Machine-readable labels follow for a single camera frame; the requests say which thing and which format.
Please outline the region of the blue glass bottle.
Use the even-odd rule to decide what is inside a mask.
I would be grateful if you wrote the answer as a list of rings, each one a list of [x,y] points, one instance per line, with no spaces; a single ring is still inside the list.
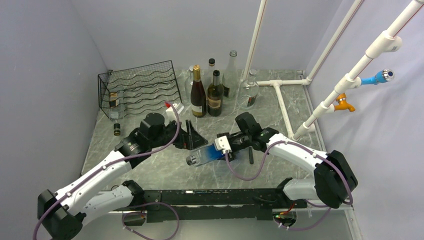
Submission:
[[[215,144],[205,145],[190,151],[186,157],[189,166],[199,167],[216,160],[226,160],[226,149],[216,147]]]

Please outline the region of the amber bottle gold foil neck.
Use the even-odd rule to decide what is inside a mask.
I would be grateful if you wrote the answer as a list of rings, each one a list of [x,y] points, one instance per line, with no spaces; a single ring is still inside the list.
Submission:
[[[193,66],[193,83],[190,93],[192,114],[201,118],[206,115],[206,94],[201,80],[201,68],[198,64]]]

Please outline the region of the dark bottle silver cap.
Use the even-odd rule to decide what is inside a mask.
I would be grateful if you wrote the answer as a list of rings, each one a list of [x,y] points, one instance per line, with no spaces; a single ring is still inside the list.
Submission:
[[[224,86],[221,83],[221,73],[214,70],[212,73],[212,83],[207,88],[207,112],[213,117],[222,113]]]

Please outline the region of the clear bottle red label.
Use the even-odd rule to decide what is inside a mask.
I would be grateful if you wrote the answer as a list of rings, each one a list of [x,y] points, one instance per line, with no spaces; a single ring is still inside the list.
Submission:
[[[187,75],[187,78],[184,81],[185,95],[186,95],[186,100],[187,100],[188,103],[191,102],[191,90],[192,90],[193,81],[194,81],[193,70],[194,70],[194,66],[191,65],[188,68],[188,71],[187,71],[188,75]]]

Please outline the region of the clear bottle green label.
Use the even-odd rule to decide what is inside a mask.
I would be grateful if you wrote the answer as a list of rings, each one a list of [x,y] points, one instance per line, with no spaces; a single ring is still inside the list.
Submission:
[[[241,82],[237,104],[240,108],[249,109],[253,107],[259,94],[259,85],[256,81],[257,71],[250,69],[247,78]]]

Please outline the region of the clear frosted short bottle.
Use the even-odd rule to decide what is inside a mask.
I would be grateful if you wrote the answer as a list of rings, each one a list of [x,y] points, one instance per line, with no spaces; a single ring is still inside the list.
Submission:
[[[205,91],[207,91],[208,87],[213,82],[213,72],[216,69],[215,63],[216,63],[216,60],[214,58],[210,58],[208,60],[208,69],[204,74],[204,78],[202,79],[202,83],[203,83],[203,87]]]

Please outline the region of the clear bottle with dark label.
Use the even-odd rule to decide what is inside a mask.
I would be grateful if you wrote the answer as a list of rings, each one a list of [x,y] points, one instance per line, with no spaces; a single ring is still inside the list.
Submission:
[[[223,96],[227,99],[232,99],[238,89],[238,71],[237,71],[237,51],[229,52],[229,61],[226,69],[222,74],[222,85],[224,87]]]

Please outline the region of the small bottle black cap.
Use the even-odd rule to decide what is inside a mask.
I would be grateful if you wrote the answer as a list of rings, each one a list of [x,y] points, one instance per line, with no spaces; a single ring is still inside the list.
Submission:
[[[122,116],[121,94],[119,91],[109,93],[109,119],[113,122],[113,135],[121,135],[121,125],[119,119]]]

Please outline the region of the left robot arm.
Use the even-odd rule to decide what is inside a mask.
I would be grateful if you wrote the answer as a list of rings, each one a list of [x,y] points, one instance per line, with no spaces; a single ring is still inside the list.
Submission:
[[[139,209],[146,203],[144,190],[133,180],[124,181],[114,190],[102,192],[114,179],[133,170],[152,154],[170,145],[194,150],[208,141],[186,120],[181,127],[179,115],[170,113],[168,120],[160,113],[149,113],[94,168],[69,185],[45,190],[37,198],[37,219],[32,238],[37,239],[43,226],[54,240],[71,240],[92,220],[128,207]]]

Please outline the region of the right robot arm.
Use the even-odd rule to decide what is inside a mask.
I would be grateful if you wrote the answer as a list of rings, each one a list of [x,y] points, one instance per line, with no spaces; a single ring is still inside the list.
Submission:
[[[328,153],[312,149],[289,139],[277,130],[262,128],[249,112],[235,118],[239,132],[222,133],[213,146],[225,157],[248,147],[276,156],[302,168],[312,175],[308,179],[288,177],[275,189],[276,203],[287,208],[298,200],[319,200],[325,206],[337,209],[342,204],[352,205],[352,192],[358,186],[344,155],[333,150]]]

